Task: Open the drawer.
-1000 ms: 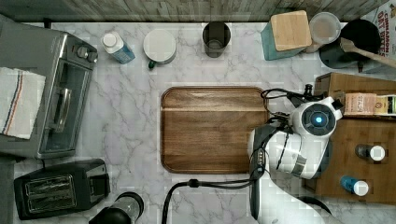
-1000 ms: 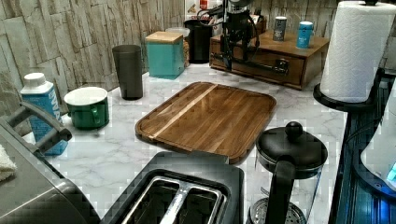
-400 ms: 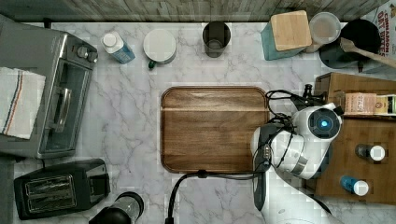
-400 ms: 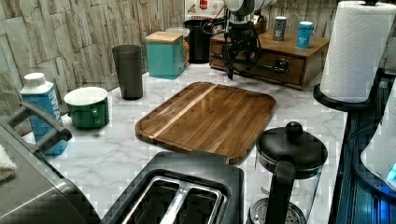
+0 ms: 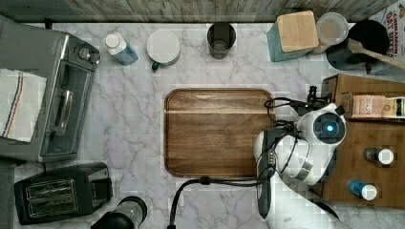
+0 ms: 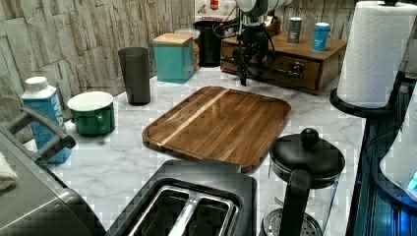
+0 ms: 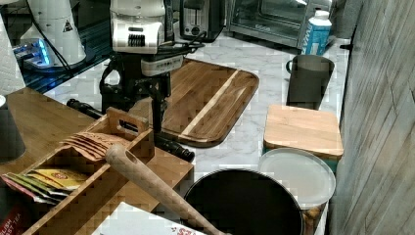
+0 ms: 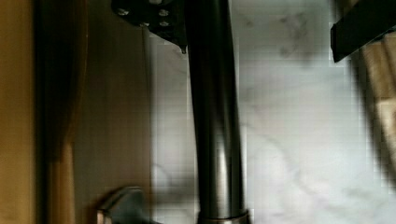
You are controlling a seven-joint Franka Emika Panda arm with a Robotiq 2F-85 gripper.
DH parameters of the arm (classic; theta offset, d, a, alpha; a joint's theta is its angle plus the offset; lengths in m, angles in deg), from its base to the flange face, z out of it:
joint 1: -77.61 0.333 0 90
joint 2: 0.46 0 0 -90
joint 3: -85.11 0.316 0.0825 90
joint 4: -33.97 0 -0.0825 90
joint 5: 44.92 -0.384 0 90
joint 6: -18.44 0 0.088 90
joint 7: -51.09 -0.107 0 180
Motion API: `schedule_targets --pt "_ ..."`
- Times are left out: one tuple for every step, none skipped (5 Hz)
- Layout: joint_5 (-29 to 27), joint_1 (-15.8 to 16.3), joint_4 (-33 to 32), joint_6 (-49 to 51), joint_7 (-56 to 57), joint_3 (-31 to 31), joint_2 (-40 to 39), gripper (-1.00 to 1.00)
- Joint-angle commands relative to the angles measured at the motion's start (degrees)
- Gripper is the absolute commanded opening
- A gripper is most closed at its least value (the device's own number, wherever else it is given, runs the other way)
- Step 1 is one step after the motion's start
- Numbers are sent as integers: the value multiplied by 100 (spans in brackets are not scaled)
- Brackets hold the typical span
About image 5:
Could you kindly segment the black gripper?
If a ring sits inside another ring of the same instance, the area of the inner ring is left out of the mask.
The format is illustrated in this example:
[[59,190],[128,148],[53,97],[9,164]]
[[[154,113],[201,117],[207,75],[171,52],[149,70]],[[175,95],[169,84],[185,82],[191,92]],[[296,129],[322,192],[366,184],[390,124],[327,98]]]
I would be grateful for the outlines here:
[[306,102],[291,100],[289,106],[299,115],[303,116],[309,112],[320,110],[329,104],[327,96],[318,97],[316,95],[317,87],[310,86]]

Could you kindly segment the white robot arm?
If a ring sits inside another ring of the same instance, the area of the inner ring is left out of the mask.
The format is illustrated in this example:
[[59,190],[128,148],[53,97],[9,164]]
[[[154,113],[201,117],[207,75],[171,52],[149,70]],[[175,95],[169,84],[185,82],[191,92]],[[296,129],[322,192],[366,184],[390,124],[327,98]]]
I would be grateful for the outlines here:
[[343,142],[347,127],[344,109],[318,97],[314,86],[305,102],[288,105],[299,118],[260,132],[255,140],[258,211],[269,229],[337,229],[337,217],[294,192],[282,177],[307,185],[324,179]]

